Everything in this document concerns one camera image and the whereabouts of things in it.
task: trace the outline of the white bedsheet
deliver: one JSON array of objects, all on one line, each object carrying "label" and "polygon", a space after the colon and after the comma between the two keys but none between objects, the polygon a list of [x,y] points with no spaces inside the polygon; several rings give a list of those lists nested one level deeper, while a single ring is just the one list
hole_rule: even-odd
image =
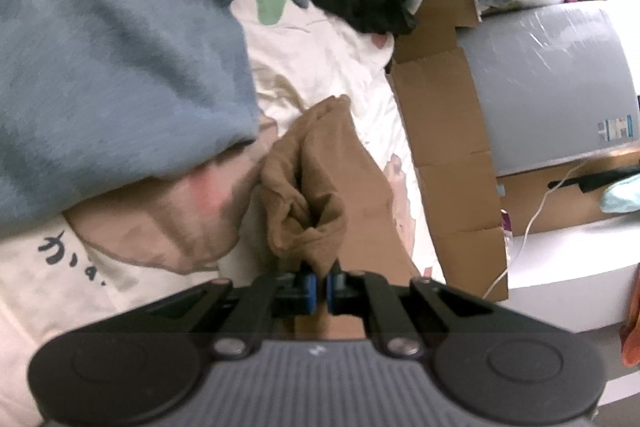
[{"label": "white bedsheet", "polygon": [[[411,150],[384,72],[392,36],[360,34],[313,5],[301,9],[290,0],[235,0],[231,8],[244,28],[258,103],[278,133],[327,97],[349,95],[358,137],[403,200],[396,221],[405,247],[420,272],[437,265]],[[392,165],[401,171],[391,172]],[[437,266],[435,272],[440,274]]]},{"label": "white bedsheet", "polygon": [[216,275],[181,276],[114,261],[85,248],[62,216],[0,241],[0,427],[42,421],[26,372],[43,343]]}]

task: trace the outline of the brown sock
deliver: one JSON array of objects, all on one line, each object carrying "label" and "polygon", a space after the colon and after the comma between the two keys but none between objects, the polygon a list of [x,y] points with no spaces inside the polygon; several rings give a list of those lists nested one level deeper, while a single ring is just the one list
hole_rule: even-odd
[{"label": "brown sock", "polygon": [[[346,96],[318,103],[268,154],[262,199],[269,245],[287,267],[306,261],[322,278],[339,260],[344,270],[376,272],[407,285],[418,272],[393,222],[389,183],[356,135],[350,103]],[[324,310],[300,318],[296,333],[364,334],[360,321]]]}]

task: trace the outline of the white shelf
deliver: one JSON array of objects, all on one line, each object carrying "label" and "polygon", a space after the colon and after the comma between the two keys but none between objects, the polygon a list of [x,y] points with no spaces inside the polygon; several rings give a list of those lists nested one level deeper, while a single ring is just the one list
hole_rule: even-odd
[{"label": "white shelf", "polygon": [[639,214],[532,234],[502,304],[570,331],[603,328],[625,320],[638,263]]},{"label": "white shelf", "polygon": [[638,393],[640,393],[640,373],[636,372],[624,377],[614,378],[607,382],[598,405],[608,405],[630,396],[635,396]]}]

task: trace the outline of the orange cloth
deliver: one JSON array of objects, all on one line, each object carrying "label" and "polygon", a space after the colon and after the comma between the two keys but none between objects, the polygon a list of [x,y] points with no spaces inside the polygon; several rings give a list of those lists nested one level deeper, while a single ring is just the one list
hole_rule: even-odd
[{"label": "orange cloth", "polygon": [[636,274],[636,283],[631,291],[631,302],[626,323],[620,328],[622,342],[622,363],[633,367],[640,363],[640,268]]}]

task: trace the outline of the cardboard box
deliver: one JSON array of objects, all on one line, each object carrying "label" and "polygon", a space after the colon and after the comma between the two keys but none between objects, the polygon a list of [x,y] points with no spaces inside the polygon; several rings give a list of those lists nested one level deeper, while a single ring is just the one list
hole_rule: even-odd
[{"label": "cardboard box", "polygon": [[[475,27],[474,0],[424,0],[418,27],[396,43],[392,85],[418,172],[422,204],[447,283],[482,296],[506,268],[489,140],[457,27]],[[508,297],[506,278],[489,298]]]},{"label": "cardboard box", "polygon": [[[590,160],[583,168],[573,172],[571,177],[638,165],[639,162],[640,150],[626,150]],[[571,162],[498,179],[498,183],[504,188],[502,207],[511,218],[513,235],[524,235],[529,220],[548,190],[547,184],[560,181],[569,169],[580,163],[581,161]],[[533,222],[530,232],[566,229],[614,217],[615,214],[604,214],[600,211],[600,196],[604,190],[606,187],[583,194],[578,185],[559,188],[546,198],[545,206]]]}]

